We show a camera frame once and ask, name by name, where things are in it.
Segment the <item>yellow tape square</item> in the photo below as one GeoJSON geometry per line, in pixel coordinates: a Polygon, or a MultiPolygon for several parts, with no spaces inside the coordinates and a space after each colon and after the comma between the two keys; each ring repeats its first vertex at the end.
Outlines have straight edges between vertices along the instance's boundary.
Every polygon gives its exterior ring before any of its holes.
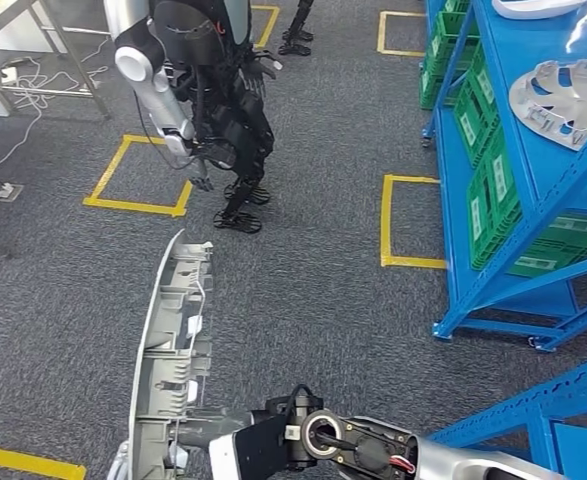
{"type": "MultiPolygon", "coordinates": [[[[150,141],[156,145],[163,145],[164,140],[159,137],[151,137],[150,141]]],[[[119,165],[119,162],[124,157],[124,154],[128,150],[133,143],[150,143],[148,138],[142,135],[122,135],[122,142],[118,147],[117,151],[111,159],[110,163],[107,167],[104,173],[100,177],[95,188],[91,193],[91,195],[82,200],[83,205],[87,207],[102,207],[102,208],[113,208],[116,210],[128,210],[133,212],[142,212],[142,213],[157,213],[160,215],[171,215],[171,217],[184,217],[187,214],[187,202],[189,200],[189,196],[191,193],[191,184],[189,181],[184,183],[181,193],[178,198],[178,202],[175,205],[156,205],[152,203],[140,203],[140,202],[127,202],[125,200],[110,200],[106,198],[100,198],[104,188],[113,177],[115,170],[119,165]]]]}
{"type": "Polygon", "coordinates": [[[378,27],[378,51],[383,55],[399,55],[402,57],[424,57],[424,52],[414,50],[393,50],[386,48],[387,43],[387,17],[418,17],[425,18],[424,13],[418,12],[395,12],[384,10],[380,12],[380,23],[378,27]]]}
{"type": "Polygon", "coordinates": [[[380,263],[402,267],[421,267],[446,269],[446,261],[439,258],[400,257],[391,254],[391,200],[395,182],[430,183],[439,185],[439,180],[430,177],[411,177],[402,175],[384,175],[382,188],[382,208],[380,216],[380,263]]]}
{"type": "Polygon", "coordinates": [[[277,16],[279,15],[279,7],[273,5],[251,5],[251,9],[258,11],[266,10],[270,12],[268,21],[267,21],[267,26],[264,27],[264,31],[262,32],[262,35],[259,40],[258,40],[258,43],[254,45],[255,48],[264,48],[267,45],[267,42],[269,41],[269,37],[271,36],[271,32],[273,32],[273,29],[275,26],[275,22],[277,20],[277,16]]]}

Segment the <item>blue metal shelf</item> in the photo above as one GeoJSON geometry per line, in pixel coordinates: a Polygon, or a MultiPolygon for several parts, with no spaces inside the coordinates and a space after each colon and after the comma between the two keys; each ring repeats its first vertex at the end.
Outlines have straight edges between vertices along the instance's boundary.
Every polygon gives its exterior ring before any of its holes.
{"type": "MultiPolygon", "coordinates": [[[[427,1],[430,25],[442,2],[427,1]]],[[[423,131],[426,139],[436,132],[448,261],[449,310],[433,326],[435,336],[450,339],[458,327],[493,330],[533,337],[535,348],[553,351],[587,329],[587,307],[579,310],[571,286],[571,279],[587,274],[587,260],[534,279],[507,273],[557,215],[566,210],[587,213],[587,144],[574,152],[530,131],[512,113],[508,88],[549,58],[584,57],[587,57],[587,5],[555,19],[513,21],[495,14],[490,0],[472,0],[433,115],[423,131]],[[453,78],[453,65],[476,20],[476,11],[522,210],[522,218],[510,236],[479,272],[470,266],[467,214],[466,190],[473,171],[452,112],[442,107],[453,78]],[[487,306],[544,315],[556,322],[540,327],[468,317],[487,306]]]]}
{"type": "MultiPolygon", "coordinates": [[[[448,108],[439,108],[436,116],[438,168],[440,183],[444,237],[446,258],[448,261],[448,297],[452,307],[472,285],[480,272],[471,268],[467,214],[467,187],[473,175],[466,150],[448,108]]],[[[492,291],[503,292],[525,282],[525,277],[502,274],[495,279],[492,291]]],[[[570,282],[558,282],[525,293],[515,298],[494,304],[491,296],[483,298],[481,306],[493,305],[516,312],[559,317],[571,316],[577,312],[570,282]]]]}
{"type": "MultiPolygon", "coordinates": [[[[517,120],[509,104],[509,88],[541,62],[587,58],[587,3],[560,17],[527,21],[501,17],[490,0],[473,0],[473,5],[522,211],[531,212],[535,202],[546,195],[575,152],[517,120]]],[[[567,207],[587,211],[587,187],[567,207]]]]}
{"type": "Polygon", "coordinates": [[[587,479],[587,429],[562,424],[587,414],[587,364],[430,436],[451,447],[475,447],[526,429],[531,459],[574,480],[587,479]]]}

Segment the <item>humanoid robot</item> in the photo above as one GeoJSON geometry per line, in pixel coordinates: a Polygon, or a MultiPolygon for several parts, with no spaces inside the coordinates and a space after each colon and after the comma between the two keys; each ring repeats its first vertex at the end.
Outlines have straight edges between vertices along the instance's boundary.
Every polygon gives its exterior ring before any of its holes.
{"type": "Polygon", "coordinates": [[[277,53],[280,55],[301,55],[307,57],[311,54],[311,49],[305,45],[300,45],[298,42],[312,42],[313,34],[304,30],[307,17],[311,11],[313,0],[300,0],[298,4],[298,10],[295,16],[291,22],[288,30],[282,34],[284,43],[282,44],[277,53]]]}
{"type": "Polygon", "coordinates": [[[206,162],[232,170],[228,204],[214,225],[256,233],[261,223],[239,211],[245,202],[270,199],[260,186],[273,134],[264,112],[267,51],[250,40],[248,0],[104,0],[115,61],[157,132],[196,188],[213,189],[206,162]],[[175,70],[169,79],[165,59],[175,70]],[[190,101],[193,122],[179,102],[190,101]]]}

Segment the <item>gray plastic panel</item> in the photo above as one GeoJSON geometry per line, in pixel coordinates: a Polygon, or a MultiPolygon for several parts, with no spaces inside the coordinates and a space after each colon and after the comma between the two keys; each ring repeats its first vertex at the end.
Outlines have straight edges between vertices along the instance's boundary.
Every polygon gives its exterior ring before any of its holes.
{"type": "MultiPolygon", "coordinates": [[[[120,446],[110,480],[176,478],[178,469],[165,467],[169,427],[197,406],[199,383],[211,367],[210,324],[205,332],[203,311],[213,285],[211,256],[211,243],[186,243],[184,230],[167,247],[138,351],[128,440],[120,446]]],[[[181,456],[178,463],[186,463],[186,454],[181,456]]]]}

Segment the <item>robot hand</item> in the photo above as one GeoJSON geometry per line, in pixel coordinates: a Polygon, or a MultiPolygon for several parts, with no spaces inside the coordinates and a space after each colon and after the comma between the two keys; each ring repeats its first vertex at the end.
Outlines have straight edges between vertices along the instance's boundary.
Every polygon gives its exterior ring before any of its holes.
{"type": "Polygon", "coordinates": [[[204,163],[203,159],[193,156],[190,159],[190,163],[185,167],[185,170],[189,177],[189,181],[193,186],[199,190],[204,190],[205,192],[213,190],[213,184],[208,178],[208,170],[207,170],[206,164],[204,163]]]}
{"type": "Polygon", "coordinates": [[[276,79],[276,74],[270,68],[261,63],[261,58],[268,58],[273,62],[273,67],[279,70],[282,68],[282,64],[276,60],[268,50],[263,50],[262,52],[251,52],[240,68],[242,78],[244,81],[244,86],[247,90],[250,90],[259,98],[264,99],[267,96],[267,92],[264,88],[264,77],[266,74],[273,80],[276,79]]]}

